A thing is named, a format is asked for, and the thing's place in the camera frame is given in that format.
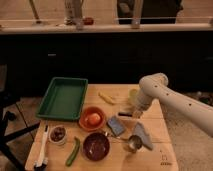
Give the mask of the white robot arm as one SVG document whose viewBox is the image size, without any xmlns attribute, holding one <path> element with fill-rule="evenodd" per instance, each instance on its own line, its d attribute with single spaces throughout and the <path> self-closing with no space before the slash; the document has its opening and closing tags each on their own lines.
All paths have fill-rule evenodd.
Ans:
<svg viewBox="0 0 213 171">
<path fill-rule="evenodd" d="M 139 81 L 133 105 L 138 111 L 146 111 L 154 99 L 176 109 L 197 127 L 213 137 L 213 107 L 184 96 L 168 88 L 168 77 L 164 73 L 144 76 Z"/>
</svg>

